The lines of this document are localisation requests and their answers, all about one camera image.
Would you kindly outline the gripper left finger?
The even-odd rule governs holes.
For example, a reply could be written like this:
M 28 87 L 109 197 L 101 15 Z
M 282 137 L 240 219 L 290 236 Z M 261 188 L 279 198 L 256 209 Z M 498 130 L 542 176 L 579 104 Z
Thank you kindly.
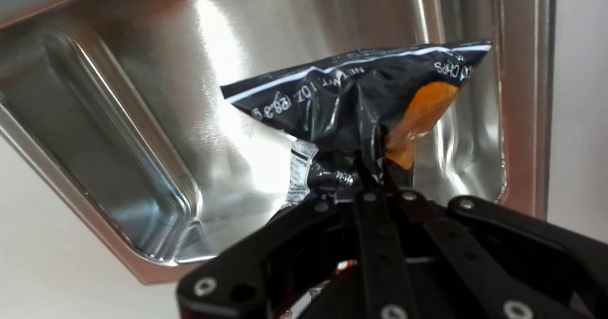
M 281 319 L 322 286 L 301 319 L 419 319 L 401 241 L 412 172 L 384 164 L 355 189 L 313 193 L 188 273 L 176 288 L 180 319 Z

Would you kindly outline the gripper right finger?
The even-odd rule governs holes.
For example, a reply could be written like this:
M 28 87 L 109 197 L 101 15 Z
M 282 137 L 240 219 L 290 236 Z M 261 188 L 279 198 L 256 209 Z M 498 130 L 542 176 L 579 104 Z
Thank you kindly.
M 432 319 L 608 319 L 608 244 L 474 196 L 441 206 L 385 168 L 408 263 L 428 258 Z

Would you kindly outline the stainless steel sink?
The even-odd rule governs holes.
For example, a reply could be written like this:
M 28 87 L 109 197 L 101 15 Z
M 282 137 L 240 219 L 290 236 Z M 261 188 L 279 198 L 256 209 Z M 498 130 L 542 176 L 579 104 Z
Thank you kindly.
M 0 0 L 0 135 L 144 284 L 285 199 L 291 138 L 220 85 L 359 48 L 489 38 L 413 187 L 545 219 L 555 0 Z

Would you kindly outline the black snack pack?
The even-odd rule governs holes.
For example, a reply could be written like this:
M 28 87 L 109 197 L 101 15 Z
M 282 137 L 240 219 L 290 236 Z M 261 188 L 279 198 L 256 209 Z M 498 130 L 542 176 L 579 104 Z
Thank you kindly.
M 222 85 L 224 100 L 294 138 L 286 203 L 311 193 L 413 185 L 416 141 L 454 102 L 489 40 L 358 49 Z

